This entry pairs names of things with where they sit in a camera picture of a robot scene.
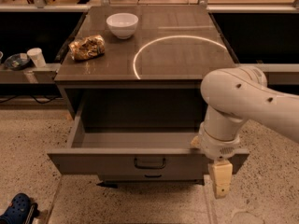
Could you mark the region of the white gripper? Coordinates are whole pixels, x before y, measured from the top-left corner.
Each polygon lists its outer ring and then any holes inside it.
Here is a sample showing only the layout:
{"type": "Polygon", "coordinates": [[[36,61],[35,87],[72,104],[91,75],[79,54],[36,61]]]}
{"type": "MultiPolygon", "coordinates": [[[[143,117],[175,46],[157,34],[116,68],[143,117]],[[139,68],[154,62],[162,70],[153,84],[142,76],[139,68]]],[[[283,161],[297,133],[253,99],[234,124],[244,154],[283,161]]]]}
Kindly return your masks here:
{"type": "Polygon", "coordinates": [[[234,156],[235,148],[239,143],[239,135],[231,141],[221,141],[211,136],[204,128],[204,123],[200,125],[198,136],[195,136],[190,143],[191,148],[201,148],[202,152],[213,160],[208,165],[208,172],[216,199],[224,198],[230,191],[233,165],[226,159],[234,156]]]}

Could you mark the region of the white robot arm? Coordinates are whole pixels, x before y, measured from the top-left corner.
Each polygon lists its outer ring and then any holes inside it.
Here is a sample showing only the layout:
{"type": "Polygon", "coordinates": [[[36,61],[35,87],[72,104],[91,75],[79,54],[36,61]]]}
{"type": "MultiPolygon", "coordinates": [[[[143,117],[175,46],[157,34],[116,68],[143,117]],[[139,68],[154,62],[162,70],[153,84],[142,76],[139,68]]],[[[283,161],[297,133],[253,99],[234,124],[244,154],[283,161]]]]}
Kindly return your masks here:
{"type": "Polygon", "coordinates": [[[299,142],[299,97],[269,89],[261,69],[242,66],[214,70],[203,78],[200,92],[207,109],[191,148],[208,158],[208,174],[217,199],[230,191],[232,157],[245,152],[240,147],[240,130],[248,120],[299,142]]]}

